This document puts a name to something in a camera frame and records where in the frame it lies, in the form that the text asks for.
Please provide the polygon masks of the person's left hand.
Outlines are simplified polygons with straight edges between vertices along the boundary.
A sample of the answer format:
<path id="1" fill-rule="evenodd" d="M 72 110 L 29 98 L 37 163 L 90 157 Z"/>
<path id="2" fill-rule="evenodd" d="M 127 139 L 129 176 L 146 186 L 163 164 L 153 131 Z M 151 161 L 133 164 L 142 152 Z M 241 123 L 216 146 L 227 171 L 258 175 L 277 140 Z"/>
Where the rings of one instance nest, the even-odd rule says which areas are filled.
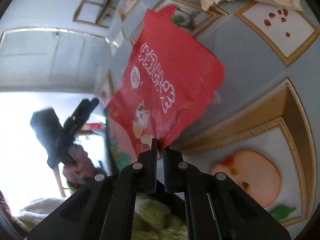
<path id="1" fill-rule="evenodd" d="M 67 182 L 75 188 L 84 184 L 85 179 L 92 178 L 95 174 L 95 167 L 88 157 L 88 153 L 81 145 L 75 145 L 70 148 L 71 154 L 76 158 L 76 164 L 67 164 L 63 167 L 63 175 Z"/>

